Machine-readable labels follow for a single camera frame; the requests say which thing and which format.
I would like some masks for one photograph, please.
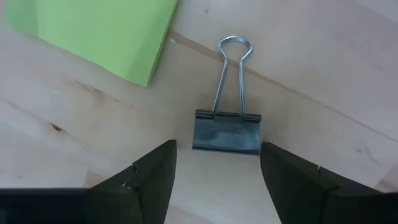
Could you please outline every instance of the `wooden table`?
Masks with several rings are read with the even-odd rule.
[[[397,189],[397,5],[377,2],[180,1],[148,88],[0,24],[0,186],[90,187],[177,139],[168,223],[280,223],[257,157],[191,150],[195,109],[211,108],[220,77],[216,44],[241,34],[264,141]],[[238,111],[237,74],[234,63],[222,110]]]

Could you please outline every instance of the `metal clip handle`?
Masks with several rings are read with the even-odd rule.
[[[224,39],[220,40],[220,42],[218,43],[218,51],[220,52],[221,56],[223,56],[224,67],[223,67],[223,72],[221,73],[220,83],[218,84],[217,94],[216,94],[216,98],[215,98],[214,105],[213,105],[213,113],[216,114],[218,111],[218,105],[220,103],[221,93],[223,92],[225,76],[228,71],[229,62],[228,62],[228,57],[226,56],[226,54],[223,50],[223,46],[225,43],[230,42],[230,41],[244,43],[249,47],[249,51],[239,61],[239,90],[240,90],[240,95],[241,95],[241,116],[243,116],[244,115],[244,65],[243,65],[243,63],[253,53],[253,44],[249,40],[247,40],[247,38],[242,37],[242,36],[236,36],[236,35],[233,35],[230,37],[225,37]]]

